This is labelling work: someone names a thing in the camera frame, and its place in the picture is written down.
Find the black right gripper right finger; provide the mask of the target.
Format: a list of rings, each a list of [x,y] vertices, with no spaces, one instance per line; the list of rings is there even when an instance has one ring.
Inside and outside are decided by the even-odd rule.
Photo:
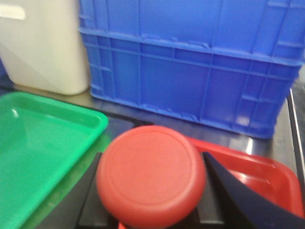
[[[239,181],[208,152],[208,174],[231,229],[303,229],[305,219],[272,203]]]

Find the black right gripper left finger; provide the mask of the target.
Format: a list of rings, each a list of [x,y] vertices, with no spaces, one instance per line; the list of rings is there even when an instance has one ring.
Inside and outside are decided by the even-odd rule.
[[[91,185],[87,192],[86,199],[81,209],[77,223],[77,229],[117,229],[118,221],[106,210],[102,204],[96,185],[97,166],[101,158],[97,153],[90,168],[93,169]]]

